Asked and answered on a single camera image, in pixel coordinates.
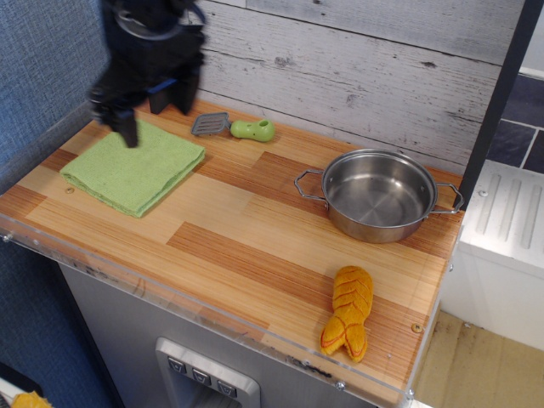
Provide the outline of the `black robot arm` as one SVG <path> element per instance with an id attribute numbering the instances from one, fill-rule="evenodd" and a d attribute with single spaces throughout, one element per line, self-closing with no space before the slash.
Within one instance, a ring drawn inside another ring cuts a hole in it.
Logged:
<path id="1" fill-rule="evenodd" d="M 109 64 L 88 92 L 94 119 L 137 146 L 134 109 L 188 114 L 200 82 L 206 17 L 193 1 L 103 1 Z"/>

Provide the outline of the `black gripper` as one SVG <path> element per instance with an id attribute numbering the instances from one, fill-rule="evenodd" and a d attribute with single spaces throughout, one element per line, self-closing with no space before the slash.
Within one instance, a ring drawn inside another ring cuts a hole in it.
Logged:
<path id="1" fill-rule="evenodd" d="M 133 107 L 150 88 L 174 80 L 172 104 L 184 115 L 192 109 L 203 63 L 201 25 L 176 25 L 171 31 L 136 37 L 119 25 L 105 28 L 110 62 L 91 87 L 93 114 L 109 123 L 128 148 L 139 144 Z"/>

